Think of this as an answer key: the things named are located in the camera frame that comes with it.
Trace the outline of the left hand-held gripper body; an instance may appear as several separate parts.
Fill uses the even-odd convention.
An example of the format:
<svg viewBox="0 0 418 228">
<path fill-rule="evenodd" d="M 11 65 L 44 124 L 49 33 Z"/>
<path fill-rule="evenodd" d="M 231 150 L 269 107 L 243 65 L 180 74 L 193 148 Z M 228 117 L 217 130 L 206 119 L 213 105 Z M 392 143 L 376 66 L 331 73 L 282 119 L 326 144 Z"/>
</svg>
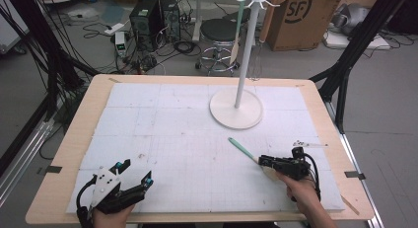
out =
<svg viewBox="0 0 418 228">
<path fill-rule="evenodd" d="M 122 190 L 120 185 L 120 175 L 101 168 L 97 176 L 91 208 L 96 208 L 104 214 L 112 214 L 144 199 L 146 190 L 140 185 L 128 190 Z"/>
</svg>

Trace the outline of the mint-handled spatula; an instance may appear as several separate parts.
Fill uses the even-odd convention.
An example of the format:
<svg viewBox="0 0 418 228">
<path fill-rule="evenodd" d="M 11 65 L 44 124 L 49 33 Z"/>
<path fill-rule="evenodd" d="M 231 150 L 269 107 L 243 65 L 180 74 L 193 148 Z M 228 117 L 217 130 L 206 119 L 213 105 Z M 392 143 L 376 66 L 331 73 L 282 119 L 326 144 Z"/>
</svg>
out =
<svg viewBox="0 0 418 228">
<path fill-rule="evenodd" d="M 253 156 L 249 151 L 247 151 L 239 142 L 232 138 L 228 138 L 229 142 L 232 143 L 236 148 L 238 148 L 241 152 L 243 152 L 249 159 L 251 159 L 255 164 L 258 164 L 258 158 Z M 263 173 L 273 182 L 278 181 L 278 177 L 276 176 L 276 171 L 272 168 L 261 166 L 261 170 Z"/>
</svg>

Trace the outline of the white rack stand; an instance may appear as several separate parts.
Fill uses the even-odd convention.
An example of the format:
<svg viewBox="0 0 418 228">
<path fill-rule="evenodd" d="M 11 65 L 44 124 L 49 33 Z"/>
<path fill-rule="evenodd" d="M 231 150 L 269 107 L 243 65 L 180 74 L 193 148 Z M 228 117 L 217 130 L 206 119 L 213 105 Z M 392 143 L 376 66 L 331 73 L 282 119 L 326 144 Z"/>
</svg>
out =
<svg viewBox="0 0 418 228">
<path fill-rule="evenodd" d="M 244 88 L 244 83 L 259 10 L 266 10 L 269 5 L 274 8 L 280 6 L 278 0 L 249 0 L 250 19 L 244 45 L 239 85 L 237 89 L 229 88 L 220 90 L 210 101 L 209 109 L 211 115 L 217 122 L 227 128 L 248 129 L 256 126 L 262 120 L 262 102 L 253 92 Z"/>
</svg>

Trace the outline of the wire whisk with wooden handle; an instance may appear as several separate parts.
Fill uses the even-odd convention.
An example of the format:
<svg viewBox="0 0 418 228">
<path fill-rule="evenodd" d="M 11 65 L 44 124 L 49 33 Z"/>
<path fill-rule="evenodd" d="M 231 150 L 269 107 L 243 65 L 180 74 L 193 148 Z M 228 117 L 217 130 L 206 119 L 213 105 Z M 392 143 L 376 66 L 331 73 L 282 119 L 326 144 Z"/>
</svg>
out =
<svg viewBox="0 0 418 228">
<path fill-rule="evenodd" d="M 249 79 L 251 81 L 257 81 L 261 77 L 261 73 L 262 73 L 261 51 L 263 49 L 263 44 L 265 43 L 267 35 L 268 35 L 273 13 L 274 13 L 274 7 L 269 5 L 266 8 L 263 25 L 262 25 L 261 32 L 259 35 L 256 57 L 253 61 L 252 69 L 249 72 Z"/>
</svg>

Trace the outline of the person's left hand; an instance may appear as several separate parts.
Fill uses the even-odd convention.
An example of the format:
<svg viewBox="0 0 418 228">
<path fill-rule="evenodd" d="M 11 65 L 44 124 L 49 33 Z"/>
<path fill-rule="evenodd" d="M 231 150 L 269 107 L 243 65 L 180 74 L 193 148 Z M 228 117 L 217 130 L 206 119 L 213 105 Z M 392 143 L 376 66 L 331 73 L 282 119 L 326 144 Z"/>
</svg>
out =
<svg viewBox="0 0 418 228">
<path fill-rule="evenodd" d="M 134 205 L 130 205 L 125 209 L 112 214 L 104 214 L 95 209 L 93 211 L 94 228 L 125 228 L 127 218 L 134 209 Z"/>
</svg>

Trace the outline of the black tape strip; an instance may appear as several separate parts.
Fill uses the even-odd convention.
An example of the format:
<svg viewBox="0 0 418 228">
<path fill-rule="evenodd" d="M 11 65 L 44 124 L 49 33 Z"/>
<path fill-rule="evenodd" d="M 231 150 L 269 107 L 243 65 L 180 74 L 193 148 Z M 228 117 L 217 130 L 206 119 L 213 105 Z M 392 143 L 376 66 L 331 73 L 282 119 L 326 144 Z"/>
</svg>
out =
<svg viewBox="0 0 418 228">
<path fill-rule="evenodd" d="M 364 180 L 366 176 L 363 173 L 359 173 L 357 171 L 346 171 L 344 172 L 346 178 L 357 178 L 360 181 Z"/>
<path fill-rule="evenodd" d="M 42 167 L 38 168 L 36 173 L 38 175 L 45 176 L 48 173 L 49 174 L 59 174 L 61 172 L 61 170 L 62 170 L 62 167 L 59 167 L 59 166 L 47 166 L 45 168 L 42 168 Z"/>
</svg>

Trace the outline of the white device with green display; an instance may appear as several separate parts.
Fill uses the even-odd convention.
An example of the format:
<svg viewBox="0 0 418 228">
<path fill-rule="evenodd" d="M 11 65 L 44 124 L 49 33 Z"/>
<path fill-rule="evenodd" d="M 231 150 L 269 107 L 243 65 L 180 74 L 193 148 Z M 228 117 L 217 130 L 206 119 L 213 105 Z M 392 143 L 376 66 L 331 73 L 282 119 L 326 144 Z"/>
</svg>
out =
<svg viewBox="0 0 418 228">
<path fill-rule="evenodd" d="M 120 57 L 126 55 L 125 32 L 116 32 L 114 35 L 114 44 L 117 54 Z"/>
</svg>

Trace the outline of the cardboard box with black logo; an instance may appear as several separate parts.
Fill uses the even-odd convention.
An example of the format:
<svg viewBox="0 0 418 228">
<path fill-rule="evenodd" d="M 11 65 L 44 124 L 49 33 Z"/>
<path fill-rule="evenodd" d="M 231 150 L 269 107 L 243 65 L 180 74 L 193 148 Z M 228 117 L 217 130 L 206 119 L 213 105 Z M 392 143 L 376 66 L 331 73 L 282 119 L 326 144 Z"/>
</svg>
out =
<svg viewBox="0 0 418 228">
<path fill-rule="evenodd" d="M 266 42 L 273 51 L 316 48 L 341 0 L 276 0 Z"/>
</svg>

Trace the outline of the white power strip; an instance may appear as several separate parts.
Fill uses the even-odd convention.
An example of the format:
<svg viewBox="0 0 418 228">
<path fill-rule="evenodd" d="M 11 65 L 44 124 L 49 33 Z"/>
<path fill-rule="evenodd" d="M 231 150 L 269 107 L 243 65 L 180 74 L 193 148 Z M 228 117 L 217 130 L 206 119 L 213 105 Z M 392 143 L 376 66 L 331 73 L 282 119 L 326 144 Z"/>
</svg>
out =
<svg viewBox="0 0 418 228">
<path fill-rule="evenodd" d="M 123 27 L 124 27 L 123 24 L 117 23 L 117 24 L 111 26 L 109 29 L 105 30 L 104 33 L 107 34 L 107 35 L 112 35 L 113 33 L 119 31 Z"/>
</svg>

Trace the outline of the white flat board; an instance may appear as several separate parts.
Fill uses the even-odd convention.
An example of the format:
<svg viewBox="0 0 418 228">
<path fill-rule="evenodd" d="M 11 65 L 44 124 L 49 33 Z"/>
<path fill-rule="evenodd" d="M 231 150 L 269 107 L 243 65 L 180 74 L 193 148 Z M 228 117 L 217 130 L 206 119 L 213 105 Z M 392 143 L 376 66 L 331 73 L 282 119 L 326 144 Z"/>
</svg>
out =
<svg viewBox="0 0 418 228">
<path fill-rule="evenodd" d="M 350 43 L 350 40 L 347 36 L 333 31 L 326 31 L 323 35 L 322 40 L 325 46 L 338 49 L 346 48 Z M 390 49 L 389 43 L 386 40 L 384 40 L 380 35 L 374 36 L 373 38 L 371 38 L 370 41 L 367 41 L 366 39 L 360 39 L 359 41 L 355 41 L 355 44 L 358 44 L 359 46 L 363 46 L 366 49 L 370 50 Z"/>
</svg>

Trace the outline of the black computer tower green label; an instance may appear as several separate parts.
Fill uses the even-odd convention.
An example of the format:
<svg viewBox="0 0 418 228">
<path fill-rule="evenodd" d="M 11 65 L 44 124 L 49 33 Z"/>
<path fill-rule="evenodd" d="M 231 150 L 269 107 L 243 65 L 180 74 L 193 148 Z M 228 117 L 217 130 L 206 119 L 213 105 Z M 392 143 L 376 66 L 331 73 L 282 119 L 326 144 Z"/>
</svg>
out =
<svg viewBox="0 0 418 228">
<path fill-rule="evenodd" d="M 163 27 L 159 0 L 138 0 L 129 18 L 138 47 L 154 51 L 156 35 Z"/>
</svg>

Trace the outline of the blue-green floor mat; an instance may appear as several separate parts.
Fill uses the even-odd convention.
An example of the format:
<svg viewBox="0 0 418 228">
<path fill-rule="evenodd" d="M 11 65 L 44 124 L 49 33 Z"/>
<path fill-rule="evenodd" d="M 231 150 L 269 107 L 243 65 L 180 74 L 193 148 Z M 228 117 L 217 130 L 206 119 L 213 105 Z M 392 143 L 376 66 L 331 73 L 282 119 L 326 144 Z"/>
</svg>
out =
<svg viewBox="0 0 418 228">
<path fill-rule="evenodd" d="M 119 23 L 122 20 L 124 9 L 120 6 L 106 6 L 101 14 L 101 19 L 108 24 Z"/>
</svg>

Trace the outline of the grey bag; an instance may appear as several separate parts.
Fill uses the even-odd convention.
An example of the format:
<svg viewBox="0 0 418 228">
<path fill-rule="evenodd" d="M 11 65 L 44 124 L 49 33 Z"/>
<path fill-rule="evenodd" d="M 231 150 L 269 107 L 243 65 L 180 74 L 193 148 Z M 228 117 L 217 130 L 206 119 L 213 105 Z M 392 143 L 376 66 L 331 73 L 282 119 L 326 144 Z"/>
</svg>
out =
<svg viewBox="0 0 418 228">
<path fill-rule="evenodd" d="M 358 3 L 342 4 L 334 13 L 331 23 L 336 28 L 354 28 L 363 22 L 370 10 Z"/>
</svg>

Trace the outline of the aluminium rail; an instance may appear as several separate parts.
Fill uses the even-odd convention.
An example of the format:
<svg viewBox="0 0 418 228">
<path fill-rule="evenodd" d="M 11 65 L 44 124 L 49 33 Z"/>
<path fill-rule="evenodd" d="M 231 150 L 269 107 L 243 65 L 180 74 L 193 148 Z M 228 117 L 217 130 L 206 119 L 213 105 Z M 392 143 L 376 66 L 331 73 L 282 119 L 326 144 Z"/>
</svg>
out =
<svg viewBox="0 0 418 228">
<path fill-rule="evenodd" d="M 0 208 L 5 204 L 18 181 L 29 167 L 41 145 L 52 131 L 54 124 L 54 119 L 40 122 L 24 141 L 23 151 L 18 153 L 17 159 L 12 161 L 11 168 L 0 179 Z"/>
<path fill-rule="evenodd" d="M 378 209 L 377 209 L 377 207 L 374 203 L 372 195 L 370 194 L 369 188 L 367 186 L 366 176 L 363 174 L 363 172 L 362 172 L 362 170 L 361 170 L 361 168 L 360 168 L 360 166 L 359 166 L 359 164 L 356 160 L 356 157 L 353 153 L 351 145 L 348 141 L 348 137 L 346 136 L 346 134 L 344 132 L 340 132 L 338 127 L 336 127 L 336 130 L 337 130 L 338 136 L 340 138 L 340 141 L 342 143 L 342 146 L 344 147 L 344 150 L 345 150 L 351 164 L 354 167 L 353 175 L 356 175 L 357 178 L 359 179 L 360 183 L 362 184 L 363 190 L 364 190 L 364 192 L 365 192 L 365 194 L 368 198 L 369 204 L 371 205 L 371 207 L 373 209 L 373 212 L 374 212 L 374 216 L 371 219 L 366 221 L 367 226 L 369 228 L 384 228 L 381 216 L 378 212 Z"/>
</svg>

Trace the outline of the white desk frame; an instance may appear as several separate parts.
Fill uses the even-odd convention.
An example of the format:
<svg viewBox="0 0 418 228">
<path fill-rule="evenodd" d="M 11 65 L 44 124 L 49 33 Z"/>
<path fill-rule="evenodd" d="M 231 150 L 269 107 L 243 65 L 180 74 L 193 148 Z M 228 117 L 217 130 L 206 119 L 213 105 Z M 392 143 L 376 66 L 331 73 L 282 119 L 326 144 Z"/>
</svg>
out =
<svg viewBox="0 0 418 228">
<path fill-rule="evenodd" d="M 194 28 L 193 28 L 193 35 L 191 38 L 193 42 L 199 42 L 201 23 L 202 23 L 201 0 L 195 0 L 195 23 L 194 23 Z"/>
</svg>

